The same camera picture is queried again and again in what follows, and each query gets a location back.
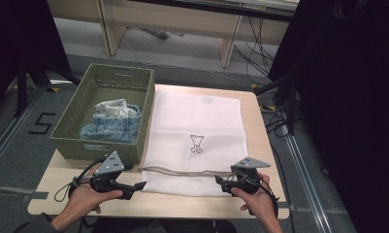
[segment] human hand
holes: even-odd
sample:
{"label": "human hand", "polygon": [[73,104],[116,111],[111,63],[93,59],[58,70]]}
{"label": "human hand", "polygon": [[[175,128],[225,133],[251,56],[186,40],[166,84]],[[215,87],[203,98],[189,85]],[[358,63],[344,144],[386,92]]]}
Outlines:
{"label": "human hand", "polygon": [[[258,173],[258,176],[263,181],[262,185],[269,189],[270,177],[262,173]],[[245,204],[240,207],[240,210],[250,210],[260,220],[267,232],[281,232],[281,227],[276,219],[273,201],[266,191],[259,188],[256,193],[251,195],[240,188],[233,187],[231,192],[244,200]]]}
{"label": "human hand", "polygon": [[[87,175],[91,176],[99,166],[100,164],[94,165]],[[122,194],[120,190],[100,193],[95,191],[89,183],[80,184],[74,189],[64,210],[51,222],[51,225],[59,231],[65,231],[91,211],[101,214],[100,204],[118,198]]]}

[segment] basket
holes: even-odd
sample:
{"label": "basket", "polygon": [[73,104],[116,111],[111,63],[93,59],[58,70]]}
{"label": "basket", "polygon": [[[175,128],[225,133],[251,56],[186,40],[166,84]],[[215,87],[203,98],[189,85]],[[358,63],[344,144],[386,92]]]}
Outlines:
{"label": "basket", "polygon": [[[51,140],[66,159],[95,160],[117,151],[123,163],[139,164],[155,93],[153,70],[91,64],[55,126]],[[142,112],[135,144],[80,139],[81,128],[92,122],[95,105],[125,99]]]}

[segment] table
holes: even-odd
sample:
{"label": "table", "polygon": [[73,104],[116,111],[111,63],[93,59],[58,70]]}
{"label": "table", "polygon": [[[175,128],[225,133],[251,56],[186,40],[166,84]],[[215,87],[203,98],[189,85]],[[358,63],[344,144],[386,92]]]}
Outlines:
{"label": "table", "polygon": [[[162,84],[157,84],[155,88],[172,92],[240,99],[249,156],[269,162],[272,165],[270,168],[259,168],[258,170],[270,176],[271,188],[274,194],[279,197],[279,202],[286,202],[268,135],[256,96],[253,93]],[[117,178],[117,181],[132,185],[140,182],[145,156],[146,148],[142,164],[135,165],[132,170],[123,172]],[[47,199],[32,199],[28,206],[28,212],[32,215],[39,215],[40,213],[58,215],[66,205],[67,198],[62,203],[56,202],[53,199],[55,192],[69,183],[74,176],[78,176],[89,163],[90,161],[64,159],[56,150],[36,190],[37,192],[49,192],[49,195]],[[113,200],[103,203],[100,216],[255,218],[255,216],[250,216],[248,212],[239,210],[242,204],[243,200],[237,197],[187,197],[139,191],[134,193],[130,201]],[[284,219],[288,215],[288,208],[279,209],[278,218]]]}

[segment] white towel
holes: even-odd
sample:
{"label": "white towel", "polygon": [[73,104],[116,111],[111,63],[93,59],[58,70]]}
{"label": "white towel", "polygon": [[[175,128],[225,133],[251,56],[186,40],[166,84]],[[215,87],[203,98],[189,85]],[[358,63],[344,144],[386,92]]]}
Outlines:
{"label": "white towel", "polygon": [[157,90],[143,191],[227,196],[214,175],[247,156],[240,100]]}
{"label": "white towel", "polygon": [[136,117],[137,112],[128,108],[125,99],[105,101],[95,106],[97,113],[106,115],[106,117]]}

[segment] wrist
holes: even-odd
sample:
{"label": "wrist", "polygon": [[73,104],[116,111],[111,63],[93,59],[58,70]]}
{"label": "wrist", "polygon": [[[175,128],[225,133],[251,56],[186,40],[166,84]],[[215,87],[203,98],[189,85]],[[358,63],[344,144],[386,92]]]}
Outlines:
{"label": "wrist", "polygon": [[260,220],[266,232],[269,233],[279,233],[282,232],[279,221],[275,216],[264,217]]}
{"label": "wrist", "polygon": [[64,209],[60,215],[56,216],[51,222],[51,226],[58,231],[64,232],[80,219],[81,216],[78,213]]}

